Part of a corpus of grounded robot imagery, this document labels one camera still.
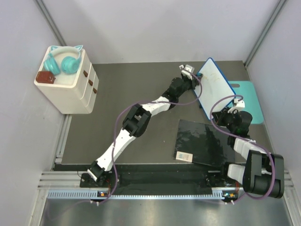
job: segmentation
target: cat ear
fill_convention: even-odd
[[[78,49],[78,51],[81,51],[81,49],[83,48],[83,45],[80,45],[80,46],[75,46],[75,48]]]
[[[50,49],[50,51],[52,51],[52,50],[54,50],[54,49],[56,49],[56,48],[59,48],[60,46],[51,46],[51,49]]]

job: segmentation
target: headphones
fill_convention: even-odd
[[[81,62],[80,51],[83,46],[51,46],[50,53],[48,54],[48,58],[44,61],[44,67],[46,71],[51,72],[53,75],[58,75],[61,73],[60,67],[55,61],[54,56],[66,53],[66,52],[74,52],[78,53],[77,59],[71,56],[66,56],[61,63],[61,69],[66,74],[74,74],[79,69],[79,64]]]

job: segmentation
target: white wall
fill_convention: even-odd
[[[44,0],[94,64],[246,60],[277,0]]]
[[[0,31],[0,225],[23,226],[63,119],[33,84],[47,47],[58,43],[32,0],[3,2]]]
[[[289,0],[249,73],[276,152],[283,155],[301,199],[301,1]]]

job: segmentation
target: white label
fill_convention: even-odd
[[[192,162],[192,157],[193,157],[193,154],[185,153],[185,152],[177,152],[175,159]]]

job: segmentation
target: turquoise cutting board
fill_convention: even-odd
[[[263,115],[256,95],[254,85],[250,81],[229,81],[236,94],[244,97],[244,111],[253,116],[251,124],[263,123]]]

